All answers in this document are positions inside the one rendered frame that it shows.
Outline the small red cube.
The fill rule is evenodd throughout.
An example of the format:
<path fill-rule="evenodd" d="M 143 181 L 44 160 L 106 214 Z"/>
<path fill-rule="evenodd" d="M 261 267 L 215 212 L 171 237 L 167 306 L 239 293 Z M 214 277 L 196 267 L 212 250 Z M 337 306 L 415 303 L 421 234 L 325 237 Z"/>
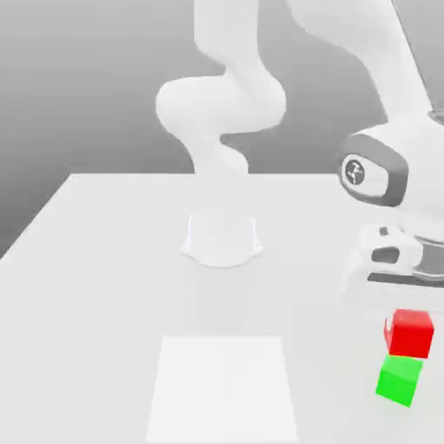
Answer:
<path fill-rule="evenodd" d="M 390 326 L 385 320 L 383 334 L 390 355 L 428 359 L 434 324 L 425 310 L 397 309 Z"/>

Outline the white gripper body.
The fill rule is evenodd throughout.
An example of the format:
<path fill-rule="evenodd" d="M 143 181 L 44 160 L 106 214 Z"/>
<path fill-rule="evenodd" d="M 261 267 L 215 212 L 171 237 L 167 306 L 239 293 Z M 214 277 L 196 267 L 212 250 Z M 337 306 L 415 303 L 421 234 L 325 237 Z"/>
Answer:
<path fill-rule="evenodd" d="M 345 261 L 341 294 L 343 301 L 353 307 L 444 311 L 444 282 L 388 272 L 370 265 L 358 250 Z"/>

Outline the small green cube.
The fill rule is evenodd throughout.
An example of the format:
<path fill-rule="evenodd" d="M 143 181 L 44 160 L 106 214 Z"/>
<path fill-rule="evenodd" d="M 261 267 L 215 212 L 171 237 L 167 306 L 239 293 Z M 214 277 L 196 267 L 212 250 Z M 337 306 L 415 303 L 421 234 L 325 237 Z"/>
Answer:
<path fill-rule="evenodd" d="M 422 368 L 422 360 L 387 354 L 380 369 L 375 393 L 409 408 Z"/>

